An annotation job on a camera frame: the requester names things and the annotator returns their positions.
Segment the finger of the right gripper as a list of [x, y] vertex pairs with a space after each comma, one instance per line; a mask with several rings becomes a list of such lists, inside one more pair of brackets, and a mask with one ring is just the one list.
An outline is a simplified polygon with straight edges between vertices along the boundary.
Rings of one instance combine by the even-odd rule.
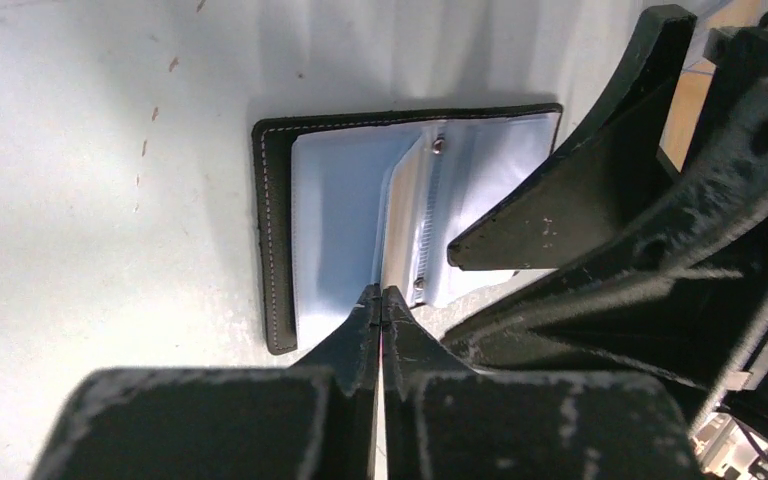
[[559, 268], [611, 240], [675, 181], [660, 150], [697, 18], [645, 9], [584, 119], [510, 194], [448, 245], [466, 271]]

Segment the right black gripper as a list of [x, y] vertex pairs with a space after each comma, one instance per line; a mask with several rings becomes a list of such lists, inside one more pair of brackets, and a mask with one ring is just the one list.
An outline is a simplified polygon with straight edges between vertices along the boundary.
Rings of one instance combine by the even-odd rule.
[[444, 344], [505, 370], [635, 368], [689, 420], [768, 438], [768, 12], [713, 32], [683, 169], [616, 236], [471, 315]]

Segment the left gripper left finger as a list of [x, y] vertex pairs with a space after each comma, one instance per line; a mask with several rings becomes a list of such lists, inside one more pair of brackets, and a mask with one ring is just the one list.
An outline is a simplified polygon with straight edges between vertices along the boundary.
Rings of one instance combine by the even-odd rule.
[[111, 368], [64, 404], [36, 479], [371, 479], [381, 290], [285, 368]]

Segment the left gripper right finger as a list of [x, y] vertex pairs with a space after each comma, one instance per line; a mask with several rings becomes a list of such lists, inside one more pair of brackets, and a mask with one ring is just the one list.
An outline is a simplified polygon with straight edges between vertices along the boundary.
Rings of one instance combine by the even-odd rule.
[[628, 371], [481, 374], [382, 293], [392, 479], [698, 479], [680, 411]]

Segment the black card holder wallet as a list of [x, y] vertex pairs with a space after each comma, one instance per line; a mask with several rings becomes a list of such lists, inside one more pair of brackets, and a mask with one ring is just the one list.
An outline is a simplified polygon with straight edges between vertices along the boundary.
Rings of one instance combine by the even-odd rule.
[[445, 307], [517, 270], [466, 271], [448, 244], [552, 152], [561, 105], [266, 118], [251, 131], [267, 350], [308, 349], [381, 283], [393, 169], [433, 139], [429, 201], [410, 307]]

